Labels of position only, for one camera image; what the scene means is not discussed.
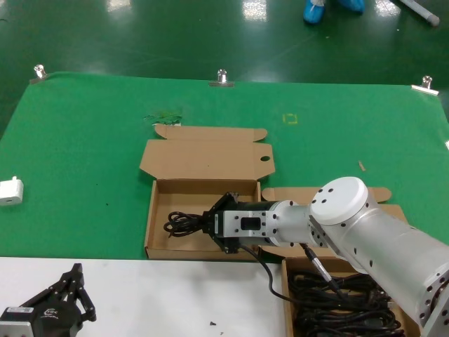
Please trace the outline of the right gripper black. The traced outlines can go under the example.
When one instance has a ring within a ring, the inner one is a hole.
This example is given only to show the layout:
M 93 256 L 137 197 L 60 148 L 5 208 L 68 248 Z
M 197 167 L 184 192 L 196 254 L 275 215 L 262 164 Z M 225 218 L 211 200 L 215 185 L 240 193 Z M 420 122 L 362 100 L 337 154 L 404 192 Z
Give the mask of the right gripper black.
M 203 213 L 202 230 L 226 254 L 238 253 L 241 246 L 271 246 L 271 208 L 270 201 L 239 201 L 237 192 L 226 192 Z

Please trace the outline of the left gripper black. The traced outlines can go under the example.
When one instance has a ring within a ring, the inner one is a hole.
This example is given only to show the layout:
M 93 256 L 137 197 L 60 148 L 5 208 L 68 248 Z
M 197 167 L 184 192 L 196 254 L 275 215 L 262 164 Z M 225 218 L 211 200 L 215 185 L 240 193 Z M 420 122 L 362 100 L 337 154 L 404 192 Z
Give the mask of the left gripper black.
M 22 308 L 34 308 L 34 336 L 76 336 L 84 322 L 97 320 L 95 306 L 84 284 L 82 264 L 75 263 L 56 283 L 20 305 Z M 84 313 L 75 304 L 77 301 Z

